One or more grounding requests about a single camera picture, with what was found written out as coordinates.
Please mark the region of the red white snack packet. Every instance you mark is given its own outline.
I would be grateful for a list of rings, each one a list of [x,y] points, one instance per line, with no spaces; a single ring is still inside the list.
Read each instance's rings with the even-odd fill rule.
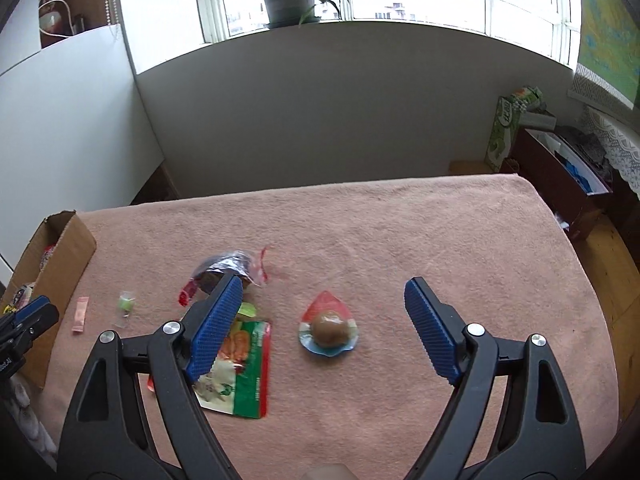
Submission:
[[[48,261],[50,260],[53,252],[55,250],[55,244],[51,244],[48,245],[46,248],[43,249],[43,253],[42,256],[40,258],[40,263],[39,263],[39,269],[43,270],[44,267],[47,265]]]

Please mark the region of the white lace cloth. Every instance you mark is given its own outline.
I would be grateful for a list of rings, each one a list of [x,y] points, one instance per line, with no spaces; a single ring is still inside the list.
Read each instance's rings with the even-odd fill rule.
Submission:
[[[586,105],[582,115],[585,128],[593,133],[604,148],[611,166],[618,171],[634,194],[639,195],[639,135],[633,128]]]

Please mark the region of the pink small snack packet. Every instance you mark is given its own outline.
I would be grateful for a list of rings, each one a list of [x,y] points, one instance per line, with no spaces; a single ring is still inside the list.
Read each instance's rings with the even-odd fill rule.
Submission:
[[[88,296],[82,296],[77,299],[76,308],[74,312],[74,322],[72,326],[72,333],[74,335],[82,334],[85,331],[88,305],[89,305]]]

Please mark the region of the green carton box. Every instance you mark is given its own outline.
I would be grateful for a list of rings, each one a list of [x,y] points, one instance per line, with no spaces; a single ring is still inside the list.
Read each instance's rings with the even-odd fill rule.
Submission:
[[[489,136],[485,162],[497,172],[510,154],[523,113],[538,110],[544,105],[544,94],[538,87],[524,86],[510,94],[499,96]]]

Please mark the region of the white cabinet panel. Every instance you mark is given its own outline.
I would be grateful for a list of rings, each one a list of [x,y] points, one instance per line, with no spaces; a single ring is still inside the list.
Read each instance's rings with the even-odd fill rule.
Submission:
[[[129,204],[163,154],[124,34],[103,26],[40,48],[38,0],[1,33],[1,266],[12,272],[42,218]]]

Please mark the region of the red silver foil snack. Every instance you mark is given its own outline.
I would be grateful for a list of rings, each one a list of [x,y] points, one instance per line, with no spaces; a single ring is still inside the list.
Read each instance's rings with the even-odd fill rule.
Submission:
[[[209,295],[227,273],[238,276],[244,288],[250,285],[265,285],[268,282],[268,274],[264,260],[269,249],[270,246],[265,246],[258,252],[232,250],[205,259],[180,289],[178,304],[187,307],[198,292]]]

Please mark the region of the wall map poster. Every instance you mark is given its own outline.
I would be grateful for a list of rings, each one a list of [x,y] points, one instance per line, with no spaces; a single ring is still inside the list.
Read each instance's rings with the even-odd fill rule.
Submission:
[[[626,0],[580,0],[572,95],[625,122],[639,120],[639,26]]]

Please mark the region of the small green candy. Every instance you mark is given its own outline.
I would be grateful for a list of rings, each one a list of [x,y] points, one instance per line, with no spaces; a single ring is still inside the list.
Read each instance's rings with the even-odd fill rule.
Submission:
[[[136,304],[136,296],[133,292],[125,290],[121,292],[116,304],[116,318],[114,326],[117,328],[126,328]]]

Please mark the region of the red green snack bag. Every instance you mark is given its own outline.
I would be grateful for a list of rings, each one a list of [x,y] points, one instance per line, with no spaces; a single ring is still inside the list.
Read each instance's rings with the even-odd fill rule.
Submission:
[[[193,385],[204,410],[235,417],[267,415],[271,324],[238,318],[212,369]]]

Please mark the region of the Snickers bar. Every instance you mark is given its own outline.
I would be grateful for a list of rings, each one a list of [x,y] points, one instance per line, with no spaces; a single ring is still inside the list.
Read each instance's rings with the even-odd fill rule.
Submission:
[[[9,303],[4,308],[4,312],[12,312],[16,310],[21,310],[24,308],[26,304],[30,303],[30,298],[32,298],[32,293],[34,292],[35,283],[28,283],[22,285],[14,295],[12,296]]]

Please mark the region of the dark red storage box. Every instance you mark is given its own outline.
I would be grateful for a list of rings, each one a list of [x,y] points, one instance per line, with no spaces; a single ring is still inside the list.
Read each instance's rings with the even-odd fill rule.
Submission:
[[[519,128],[500,167],[531,183],[571,240],[585,240],[611,203],[612,188],[555,133]]]

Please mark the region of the brown cardboard box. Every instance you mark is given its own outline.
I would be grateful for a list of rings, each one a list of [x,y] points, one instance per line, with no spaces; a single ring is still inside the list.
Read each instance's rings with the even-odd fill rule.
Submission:
[[[40,270],[43,249],[51,244],[55,250]],[[64,210],[43,219],[18,260],[1,298],[2,307],[22,285],[35,283],[32,298],[47,296],[62,318],[95,251],[96,240],[76,211]]]

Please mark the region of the brown ball snack packet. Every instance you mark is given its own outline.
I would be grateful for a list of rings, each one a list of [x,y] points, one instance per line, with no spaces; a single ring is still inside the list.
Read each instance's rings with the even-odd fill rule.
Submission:
[[[354,350],[358,338],[359,330],[352,312],[327,290],[311,301],[298,326],[302,347],[324,358],[335,358]]]

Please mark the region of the pink table cloth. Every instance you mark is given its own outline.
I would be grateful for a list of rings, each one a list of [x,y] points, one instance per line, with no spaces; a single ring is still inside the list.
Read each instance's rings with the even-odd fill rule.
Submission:
[[[547,339],[570,388],[587,460],[617,429],[608,328],[554,215],[517,176],[452,177],[286,188],[85,212],[96,252],[66,314],[36,410],[53,437],[85,360],[134,310],[126,336],[181,318],[178,298],[208,258],[245,250],[267,281],[246,300],[271,327],[267,413],[207,416],[240,475],[297,479],[342,463],[363,479],[400,479],[450,396],[404,307],[420,276],[491,335]]]

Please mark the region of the yellow green wrapped candy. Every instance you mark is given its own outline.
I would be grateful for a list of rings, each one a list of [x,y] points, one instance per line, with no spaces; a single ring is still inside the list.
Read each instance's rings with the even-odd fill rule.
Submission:
[[[251,304],[250,302],[242,302],[238,315],[240,318],[249,318],[251,320],[252,318],[256,318],[257,309],[254,304]]]

